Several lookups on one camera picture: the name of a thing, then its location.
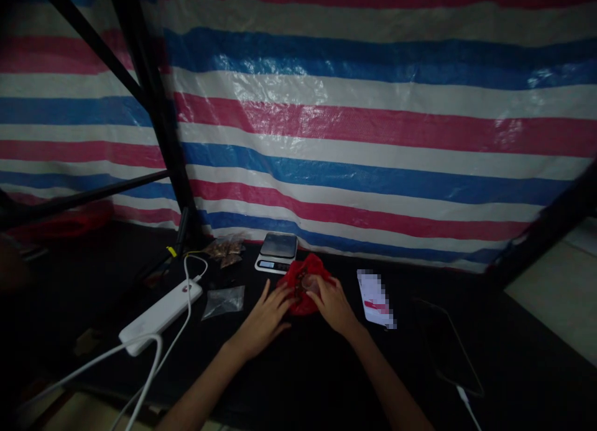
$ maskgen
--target black smartphone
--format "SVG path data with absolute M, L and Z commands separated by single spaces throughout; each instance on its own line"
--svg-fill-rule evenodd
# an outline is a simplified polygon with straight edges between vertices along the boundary
M 437 375 L 476 397 L 483 397 L 479 377 L 448 312 L 423 299 L 412 302 Z

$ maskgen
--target red object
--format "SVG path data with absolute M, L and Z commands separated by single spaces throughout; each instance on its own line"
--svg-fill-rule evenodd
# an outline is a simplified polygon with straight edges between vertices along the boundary
M 301 289 L 301 280 L 307 274 L 316 274 L 321 276 L 323 280 L 328 282 L 330 285 L 334 285 L 331 279 L 331 274 L 327 269 L 323 267 L 322 260 L 315 254 L 309 254 L 304 262 L 294 261 L 290 264 L 290 268 L 283 278 L 281 278 L 276 286 L 280 286 L 286 283 L 288 288 L 295 289 L 299 286 L 299 289 L 295 291 L 298 296 L 298 301 L 290 306 L 290 314 L 295 316 L 305 316 L 317 311 L 317 305 L 315 302 Z
M 40 223 L 14 228 L 8 232 L 22 243 L 38 243 L 53 238 L 71 238 L 99 229 L 112 220 L 112 203 L 101 200 L 81 206 L 76 210 L 64 211 Z
M 373 310 L 379 310 L 383 314 L 390 314 L 390 310 L 386 304 L 374 304 L 373 302 L 365 300 L 365 307 L 372 308 Z

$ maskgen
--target digital kitchen scale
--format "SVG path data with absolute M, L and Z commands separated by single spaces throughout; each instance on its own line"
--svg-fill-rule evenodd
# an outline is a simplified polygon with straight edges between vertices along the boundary
M 270 232 L 263 241 L 255 269 L 274 274 L 286 274 L 297 257 L 299 241 L 296 235 Z

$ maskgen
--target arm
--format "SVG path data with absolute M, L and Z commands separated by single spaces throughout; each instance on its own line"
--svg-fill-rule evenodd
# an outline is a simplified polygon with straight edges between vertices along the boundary
M 257 356 L 277 335 L 290 327 L 280 324 L 293 299 L 284 300 L 292 290 L 276 288 L 270 296 L 270 281 L 241 328 L 220 349 L 191 388 L 168 411 L 155 431 L 200 430 L 224 389 L 246 361 Z
M 335 287 L 317 276 L 321 298 L 307 292 L 323 318 L 356 352 L 384 408 L 392 430 L 433 430 L 423 411 L 386 361 L 369 332 L 354 316 L 338 279 Z

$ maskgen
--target pixelated card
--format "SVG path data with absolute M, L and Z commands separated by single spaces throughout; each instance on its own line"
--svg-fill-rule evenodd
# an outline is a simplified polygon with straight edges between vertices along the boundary
M 381 282 L 381 276 L 373 274 L 367 269 L 358 269 L 356 277 L 361 288 L 365 318 L 369 322 L 396 329 L 394 312 L 390 308 L 390 303 L 386 297 L 386 288 Z

